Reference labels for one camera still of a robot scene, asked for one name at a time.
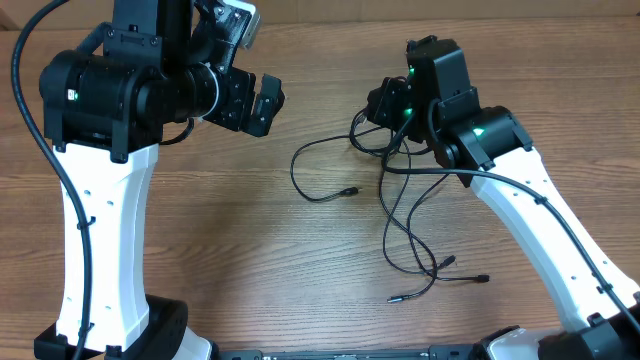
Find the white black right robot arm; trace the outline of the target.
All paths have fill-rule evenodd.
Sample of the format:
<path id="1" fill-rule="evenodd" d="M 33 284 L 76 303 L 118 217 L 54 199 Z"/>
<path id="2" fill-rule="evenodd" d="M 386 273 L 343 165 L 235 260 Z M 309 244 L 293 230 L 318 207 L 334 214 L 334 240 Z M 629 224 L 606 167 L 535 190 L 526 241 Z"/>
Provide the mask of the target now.
<path id="1" fill-rule="evenodd" d="M 639 287 L 602 251 L 554 186 L 532 138 L 502 106 L 482 107 L 451 39 L 409 41 L 408 74 L 368 95 L 368 119 L 396 141 L 426 144 L 435 173 L 454 174 L 500 218 L 543 281 L 557 330 L 511 326 L 472 359 L 635 359 Z"/>

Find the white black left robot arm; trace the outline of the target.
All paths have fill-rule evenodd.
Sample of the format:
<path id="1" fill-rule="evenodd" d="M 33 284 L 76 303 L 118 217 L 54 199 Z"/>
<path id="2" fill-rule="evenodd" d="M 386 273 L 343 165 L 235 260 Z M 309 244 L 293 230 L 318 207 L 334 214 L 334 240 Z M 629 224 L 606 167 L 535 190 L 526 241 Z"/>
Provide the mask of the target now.
<path id="1" fill-rule="evenodd" d="M 216 357 L 184 302 L 145 292 L 145 211 L 166 124 L 269 132 L 281 81 L 233 65 L 260 23 L 244 1 L 118 1 L 43 70 L 44 134 L 68 183 L 63 301 L 35 339 L 37 358 Z"/>

